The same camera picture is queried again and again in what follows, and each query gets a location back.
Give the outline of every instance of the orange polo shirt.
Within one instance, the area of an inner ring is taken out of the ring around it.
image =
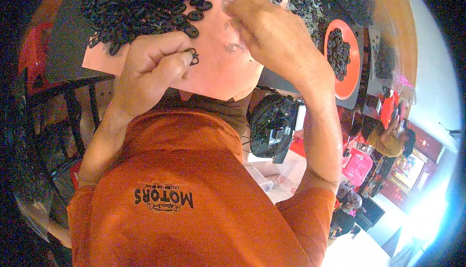
[[[274,206],[241,164],[238,134],[197,111],[131,122],[124,161],[68,206],[73,266],[320,266],[335,195]]]

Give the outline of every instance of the black hair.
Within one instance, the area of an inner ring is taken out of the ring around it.
[[[405,134],[409,137],[409,140],[405,142],[405,149],[403,151],[403,156],[409,157],[412,154],[414,145],[416,143],[416,133],[414,130],[406,129]]]
[[[351,231],[352,234],[357,235],[361,231],[361,228],[357,225],[354,226],[353,230]]]

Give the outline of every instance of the embroidered logo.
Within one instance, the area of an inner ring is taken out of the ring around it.
[[[176,213],[185,206],[194,209],[192,192],[181,191],[175,185],[145,185],[145,188],[134,190],[134,204],[144,202],[148,209],[153,212]]]

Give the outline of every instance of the pink paper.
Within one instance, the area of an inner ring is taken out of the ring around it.
[[[264,66],[256,62],[249,49],[242,43],[236,30],[230,25],[230,17],[224,12],[225,5],[233,0],[209,0],[213,8],[204,11],[204,19],[193,22],[199,37],[192,46],[199,54],[199,64],[192,66],[188,80],[181,79],[171,87],[220,100],[240,100],[257,85]],[[194,10],[189,3],[185,14]],[[118,55],[106,53],[107,45],[99,43],[87,47],[83,67],[120,76],[130,45]]]

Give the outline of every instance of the orange bowl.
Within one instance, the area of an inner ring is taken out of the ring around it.
[[[325,33],[325,43],[324,43],[324,56],[327,58],[327,42],[329,41],[329,34],[335,28],[341,29],[341,36],[343,37],[344,42],[349,42],[351,46],[349,49],[349,59],[351,62],[346,66],[346,76],[343,81],[338,80],[335,77],[335,96],[338,99],[344,100],[351,96],[356,85],[358,84],[359,74],[359,49],[358,43],[356,42],[356,37],[354,36],[351,28],[343,20],[335,19],[330,22],[327,32]]]

